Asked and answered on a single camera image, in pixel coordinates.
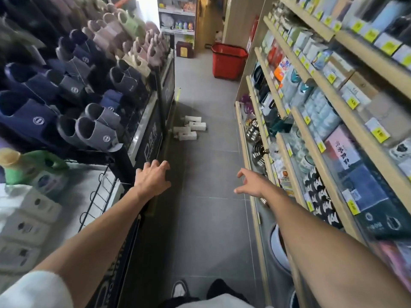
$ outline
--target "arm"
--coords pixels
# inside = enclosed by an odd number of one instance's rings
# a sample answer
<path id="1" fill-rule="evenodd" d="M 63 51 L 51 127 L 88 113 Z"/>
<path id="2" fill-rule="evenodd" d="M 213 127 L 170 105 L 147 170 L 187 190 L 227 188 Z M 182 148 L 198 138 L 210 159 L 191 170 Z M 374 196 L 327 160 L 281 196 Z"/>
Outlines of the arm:
<path id="1" fill-rule="evenodd" d="M 406 308 L 411 294 L 371 251 L 321 221 L 263 176 L 241 169 L 235 193 L 265 198 L 288 252 L 323 308 Z"/>
<path id="2" fill-rule="evenodd" d="M 107 269 L 116 258 L 127 233 L 143 206 L 171 186 L 165 181 L 167 161 L 144 164 L 127 194 L 106 213 L 49 255 L 33 271 L 54 272 L 66 283 L 75 308 L 90 300 Z"/>

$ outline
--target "black pants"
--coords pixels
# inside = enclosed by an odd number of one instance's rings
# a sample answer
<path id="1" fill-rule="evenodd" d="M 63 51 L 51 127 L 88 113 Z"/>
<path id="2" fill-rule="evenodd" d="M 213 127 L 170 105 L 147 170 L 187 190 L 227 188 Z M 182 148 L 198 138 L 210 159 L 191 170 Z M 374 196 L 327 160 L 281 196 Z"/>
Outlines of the black pants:
<path id="1" fill-rule="evenodd" d="M 211 284 L 210 288 L 208 289 L 206 298 L 212 299 L 223 294 L 232 295 L 249 304 L 248 300 L 244 297 L 243 294 L 234 291 L 222 279 L 217 279 Z M 200 299 L 198 297 L 189 296 L 174 297 L 163 301 L 160 305 L 158 305 L 158 308 L 176 308 L 178 306 L 181 306 L 182 304 L 192 303 L 193 301 L 200 301 Z"/>

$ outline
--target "hand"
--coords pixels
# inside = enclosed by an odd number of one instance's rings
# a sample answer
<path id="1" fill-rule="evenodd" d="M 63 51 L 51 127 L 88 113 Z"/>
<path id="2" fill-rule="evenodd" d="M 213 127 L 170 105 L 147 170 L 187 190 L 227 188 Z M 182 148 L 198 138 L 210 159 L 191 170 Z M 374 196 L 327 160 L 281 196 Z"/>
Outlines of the hand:
<path id="1" fill-rule="evenodd" d="M 274 184 L 263 175 L 245 168 L 242 168 L 237 174 L 238 178 L 242 176 L 244 176 L 243 185 L 234 189 L 234 193 L 246 193 L 253 197 L 263 198 L 264 193 L 273 188 L 277 188 L 277 186 L 274 186 Z"/>
<path id="2" fill-rule="evenodd" d="M 171 187 L 171 182 L 166 181 L 166 171 L 169 169 L 170 164 L 167 161 L 163 161 L 161 164 L 157 160 L 154 160 L 151 164 L 146 162 L 143 170 L 136 170 L 134 187 L 129 190 L 129 193 L 143 202 L 160 195 Z"/>

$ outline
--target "bottle cap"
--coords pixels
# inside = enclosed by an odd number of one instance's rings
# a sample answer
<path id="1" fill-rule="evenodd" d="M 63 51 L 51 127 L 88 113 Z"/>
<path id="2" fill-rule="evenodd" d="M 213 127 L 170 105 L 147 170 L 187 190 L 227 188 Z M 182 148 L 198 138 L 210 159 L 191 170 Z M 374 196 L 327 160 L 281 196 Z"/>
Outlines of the bottle cap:
<path id="1" fill-rule="evenodd" d="M 20 152 L 11 148 L 0 149 L 0 166 L 4 168 L 12 167 L 20 159 Z"/>

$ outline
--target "red shopping basket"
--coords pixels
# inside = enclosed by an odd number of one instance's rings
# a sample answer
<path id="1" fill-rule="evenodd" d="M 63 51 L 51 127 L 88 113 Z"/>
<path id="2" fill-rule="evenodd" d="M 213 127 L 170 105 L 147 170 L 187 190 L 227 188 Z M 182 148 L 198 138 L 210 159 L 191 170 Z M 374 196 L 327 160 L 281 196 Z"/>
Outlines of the red shopping basket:
<path id="1" fill-rule="evenodd" d="M 235 80 L 243 72 L 247 51 L 240 46 L 215 43 L 211 46 L 213 51 L 214 77 Z"/>

